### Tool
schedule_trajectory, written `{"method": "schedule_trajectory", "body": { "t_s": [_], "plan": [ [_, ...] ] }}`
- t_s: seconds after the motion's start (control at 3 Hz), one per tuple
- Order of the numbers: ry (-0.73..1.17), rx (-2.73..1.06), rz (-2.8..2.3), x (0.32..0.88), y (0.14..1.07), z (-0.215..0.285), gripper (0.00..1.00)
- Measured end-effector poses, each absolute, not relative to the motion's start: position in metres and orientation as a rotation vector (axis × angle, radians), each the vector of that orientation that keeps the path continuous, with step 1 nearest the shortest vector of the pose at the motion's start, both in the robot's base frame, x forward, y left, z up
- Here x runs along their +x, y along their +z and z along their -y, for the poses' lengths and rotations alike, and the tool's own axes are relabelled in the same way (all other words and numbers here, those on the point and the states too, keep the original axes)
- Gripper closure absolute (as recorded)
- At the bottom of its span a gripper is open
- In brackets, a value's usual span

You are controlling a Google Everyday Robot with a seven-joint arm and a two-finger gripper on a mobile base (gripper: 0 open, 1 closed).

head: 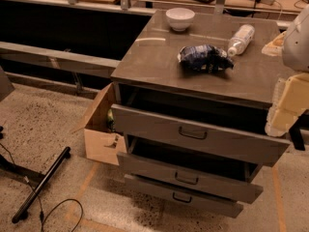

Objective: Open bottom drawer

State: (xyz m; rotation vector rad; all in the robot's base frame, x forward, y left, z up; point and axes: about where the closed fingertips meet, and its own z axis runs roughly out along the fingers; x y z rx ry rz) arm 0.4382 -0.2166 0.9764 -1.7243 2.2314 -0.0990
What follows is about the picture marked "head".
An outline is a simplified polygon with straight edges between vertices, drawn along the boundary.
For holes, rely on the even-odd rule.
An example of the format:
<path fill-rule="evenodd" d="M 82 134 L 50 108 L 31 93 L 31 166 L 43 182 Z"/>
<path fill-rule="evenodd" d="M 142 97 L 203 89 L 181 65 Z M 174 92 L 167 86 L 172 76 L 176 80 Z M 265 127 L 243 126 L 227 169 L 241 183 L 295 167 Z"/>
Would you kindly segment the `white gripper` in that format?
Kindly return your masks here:
<path fill-rule="evenodd" d="M 264 45 L 262 53 L 267 56 L 281 56 L 286 33 L 276 36 Z M 273 106 L 267 114 L 265 132 L 269 136 L 280 137 L 289 131 L 302 114 L 309 108 L 309 73 L 279 78 L 273 92 Z"/>

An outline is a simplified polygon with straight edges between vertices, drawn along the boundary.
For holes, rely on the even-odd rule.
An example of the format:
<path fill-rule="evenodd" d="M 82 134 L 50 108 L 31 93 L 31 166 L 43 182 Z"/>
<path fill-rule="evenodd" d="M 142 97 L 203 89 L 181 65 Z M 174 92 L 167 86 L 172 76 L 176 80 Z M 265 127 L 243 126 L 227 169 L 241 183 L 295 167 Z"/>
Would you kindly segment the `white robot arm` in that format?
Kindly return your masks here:
<path fill-rule="evenodd" d="M 284 33 L 263 47 L 262 53 L 281 56 L 284 65 L 296 72 L 288 79 L 279 78 L 273 91 L 265 131 L 279 137 L 309 109 L 309 5 Z"/>

